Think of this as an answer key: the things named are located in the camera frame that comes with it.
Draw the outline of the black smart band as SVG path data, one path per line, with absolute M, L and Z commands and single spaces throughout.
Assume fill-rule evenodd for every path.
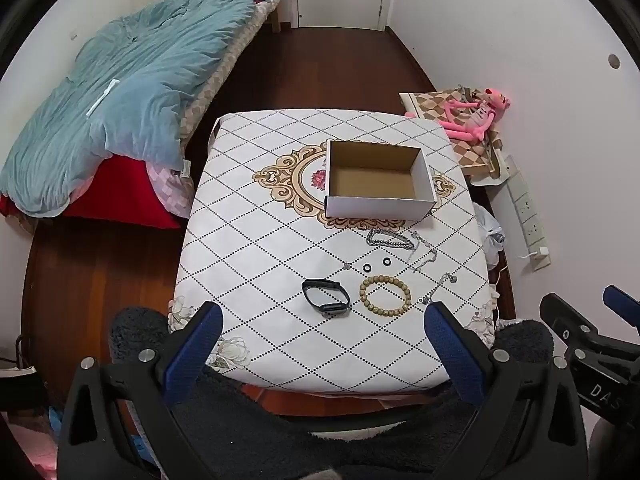
M 322 315 L 343 315 L 350 310 L 349 294 L 339 282 L 307 278 L 303 280 L 302 292 L 308 304 Z

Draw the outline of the cardboard box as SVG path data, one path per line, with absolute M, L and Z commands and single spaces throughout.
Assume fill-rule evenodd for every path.
M 420 221 L 436 205 L 432 173 L 420 148 L 329 140 L 329 218 Z

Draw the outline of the white charger plug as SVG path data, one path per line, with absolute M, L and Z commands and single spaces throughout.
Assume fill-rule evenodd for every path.
M 532 252 L 529 252 L 526 256 L 521 256 L 521 259 L 534 259 L 542 260 L 550 256 L 550 250 L 547 246 L 538 246 Z

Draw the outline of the white power strip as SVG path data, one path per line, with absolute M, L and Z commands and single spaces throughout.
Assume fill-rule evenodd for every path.
M 527 254 L 535 250 L 538 246 L 548 247 L 546 237 L 544 236 L 544 227 L 537 214 L 537 208 L 532 196 L 529 195 L 528 186 L 523 174 L 521 170 L 518 169 L 518 165 L 511 155 L 506 156 L 506 170 L 508 170 L 509 175 L 508 180 L 506 180 L 506 187 L 508 188 L 512 205 L 518 217 L 518 222 L 520 222 L 524 242 L 527 247 Z M 529 263 L 530 270 L 533 272 L 544 269 L 546 266 L 550 266 L 551 263 L 550 256 L 542 260 L 526 260 Z

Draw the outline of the white plastic bag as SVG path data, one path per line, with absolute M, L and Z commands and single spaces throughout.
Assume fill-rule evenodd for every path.
M 473 206 L 486 264 L 488 270 L 494 270 L 499 264 L 500 252 L 504 249 L 506 237 L 500 223 L 486 208 L 479 204 Z

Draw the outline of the checkered brown cushion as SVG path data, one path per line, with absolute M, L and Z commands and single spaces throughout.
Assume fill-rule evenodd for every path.
M 457 88 L 424 93 L 400 92 L 406 115 L 438 122 L 467 177 L 498 179 L 502 150 L 499 122 L 510 99 L 491 88 Z

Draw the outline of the white patterned tablecloth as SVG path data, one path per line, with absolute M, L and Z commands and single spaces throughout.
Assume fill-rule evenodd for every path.
M 420 221 L 330 219 L 329 140 L 424 151 L 437 202 Z M 350 268 L 343 269 L 343 262 Z M 303 280 L 339 282 L 347 314 L 325 316 Z M 204 302 L 224 326 L 211 368 L 260 388 L 404 394 L 447 378 L 424 332 L 439 301 L 485 326 L 495 302 L 468 186 L 436 122 L 362 110 L 256 110 L 219 118 L 180 256 L 172 330 Z

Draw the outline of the pink panther plush toy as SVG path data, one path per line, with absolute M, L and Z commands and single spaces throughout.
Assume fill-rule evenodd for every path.
M 511 106 L 501 91 L 458 87 L 425 93 L 401 93 L 406 115 L 438 122 L 449 139 L 483 143 L 488 131 Z

